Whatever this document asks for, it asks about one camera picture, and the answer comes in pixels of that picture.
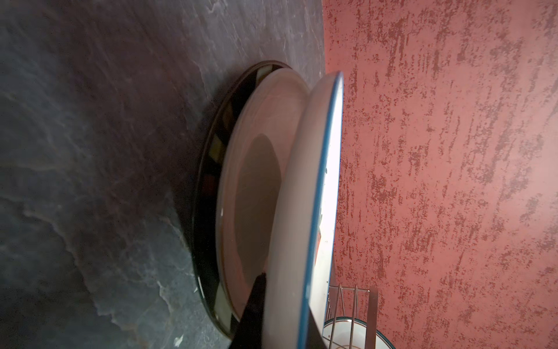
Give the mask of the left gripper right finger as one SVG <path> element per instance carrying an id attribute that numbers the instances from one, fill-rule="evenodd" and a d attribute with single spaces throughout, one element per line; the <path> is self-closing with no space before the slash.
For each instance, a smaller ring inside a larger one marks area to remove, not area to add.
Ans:
<path id="1" fill-rule="evenodd" d="M 326 349 L 326 345 L 322 338 L 321 329 L 318 328 L 318 325 L 316 324 L 316 321 L 310 309 L 308 309 L 305 349 Z"/>

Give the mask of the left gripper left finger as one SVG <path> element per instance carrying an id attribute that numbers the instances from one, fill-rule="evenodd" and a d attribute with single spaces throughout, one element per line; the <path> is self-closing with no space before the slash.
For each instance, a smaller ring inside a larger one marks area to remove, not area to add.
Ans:
<path id="1" fill-rule="evenodd" d="M 262 347 L 266 286 L 266 273 L 262 273 L 254 281 L 251 294 L 229 349 L 260 349 Z"/>

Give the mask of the watermelon print white plate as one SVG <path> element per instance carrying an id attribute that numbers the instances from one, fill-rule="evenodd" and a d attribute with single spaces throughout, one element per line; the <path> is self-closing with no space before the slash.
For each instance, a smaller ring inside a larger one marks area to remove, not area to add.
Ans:
<path id="1" fill-rule="evenodd" d="M 306 348 L 326 316 L 337 219 L 344 75 L 323 77 L 299 120 L 273 223 L 263 348 Z"/>

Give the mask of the dark rimmed patterned plate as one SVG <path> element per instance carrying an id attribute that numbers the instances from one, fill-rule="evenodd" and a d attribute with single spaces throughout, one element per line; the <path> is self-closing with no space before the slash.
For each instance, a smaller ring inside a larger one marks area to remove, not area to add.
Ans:
<path id="1" fill-rule="evenodd" d="M 233 339 L 239 321 L 235 314 L 225 315 L 223 318 L 217 314 L 217 296 L 222 291 L 215 229 L 219 179 L 233 128 L 248 99 L 269 74 L 288 67 L 280 61 L 266 60 L 240 75 L 212 118 L 199 159 L 190 253 L 202 304 L 213 325 L 228 339 Z"/>

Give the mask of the white leaf pattern plate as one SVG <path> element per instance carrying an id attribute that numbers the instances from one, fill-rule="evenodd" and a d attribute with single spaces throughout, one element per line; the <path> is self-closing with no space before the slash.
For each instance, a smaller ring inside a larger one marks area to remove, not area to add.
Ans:
<path id="1" fill-rule="evenodd" d="M 267 268 L 278 195 L 309 96 L 297 72 L 280 68 L 257 85 L 232 129 L 215 228 L 220 283 L 235 318 Z"/>

